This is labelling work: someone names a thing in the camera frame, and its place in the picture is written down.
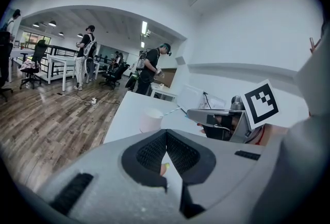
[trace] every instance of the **wooden floor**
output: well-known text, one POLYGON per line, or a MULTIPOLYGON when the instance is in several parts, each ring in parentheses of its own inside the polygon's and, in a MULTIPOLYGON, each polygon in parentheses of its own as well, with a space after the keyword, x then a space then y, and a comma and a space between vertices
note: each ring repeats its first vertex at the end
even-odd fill
MULTIPOLYGON (((14 93, 5 92, 8 102, 0 97, 0 154, 13 179, 36 191, 52 173, 103 142, 119 105, 100 102, 98 107, 86 106, 57 95, 60 92, 79 98, 71 78, 65 92, 62 80, 50 85, 35 83, 34 90, 26 86, 20 90, 21 78, 21 72, 14 70, 13 82, 4 86, 14 93)), ((78 95, 84 100, 106 96, 110 88, 98 84, 103 80, 99 75, 78 95)), ((123 77, 106 101, 121 102, 127 80, 123 77)))

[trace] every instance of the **black shirt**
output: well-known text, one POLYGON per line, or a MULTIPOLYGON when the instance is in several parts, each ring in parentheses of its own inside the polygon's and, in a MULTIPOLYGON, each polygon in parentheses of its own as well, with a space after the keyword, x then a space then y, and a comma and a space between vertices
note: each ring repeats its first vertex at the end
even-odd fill
MULTIPOLYGON (((152 49, 150 50, 147 54, 146 54, 146 59, 148 59, 150 61, 150 64, 156 68, 157 66, 157 63, 158 63, 158 58, 159 58, 159 55, 160 55, 160 51, 158 48, 156 49, 152 49)), ((147 68, 146 66, 144 67, 142 73, 144 75, 147 75, 149 77, 150 80, 152 80, 152 78, 154 77, 155 75, 155 72, 153 72, 152 70, 150 70, 149 68, 147 68)))
MULTIPOLYGON (((93 35, 92 33, 90 33, 90 35, 92 36, 92 41, 94 41, 94 40, 95 40, 94 35, 93 35)), ((89 35, 86 34, 86 35, 84 35, 84 37, 82 38, 82 41, 81 41, 81 42, 82 42, 83 44, 85 44, 85 46, 86 46, 86 45, 88 45, 89 41, 90 41, 89 35)), ((85 47, 81 47, 81 48, 80 48, 77 57, 83 57, 83 56, 84 56, 84 48, 85 48, 85 47)))

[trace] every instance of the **ceiling light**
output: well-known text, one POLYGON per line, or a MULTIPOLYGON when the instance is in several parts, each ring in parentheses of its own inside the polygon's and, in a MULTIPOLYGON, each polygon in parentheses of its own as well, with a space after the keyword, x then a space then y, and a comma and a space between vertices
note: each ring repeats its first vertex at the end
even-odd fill
POLYGON ((50 26, 54 26, 54 27, 56 27, 56 22, 55 22, 54 20, 50 21, 48 24, 49 24, 50 26))
POLYGON ((146 33, 146 26, 148 25, 148 23, 147 22, 145 22, 145 21, 143 21, 142 22, 142 33, 145 35, 145 33, 146 33))

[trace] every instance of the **paper cup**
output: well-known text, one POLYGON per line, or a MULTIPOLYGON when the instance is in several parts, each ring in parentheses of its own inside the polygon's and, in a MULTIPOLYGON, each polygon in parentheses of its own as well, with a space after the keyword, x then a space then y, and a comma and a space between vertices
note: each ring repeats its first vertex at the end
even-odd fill
POLYGON ((157 109, 147 108, 141 116, 140 131, 148 132, 160 129, 163 113, 157 109))

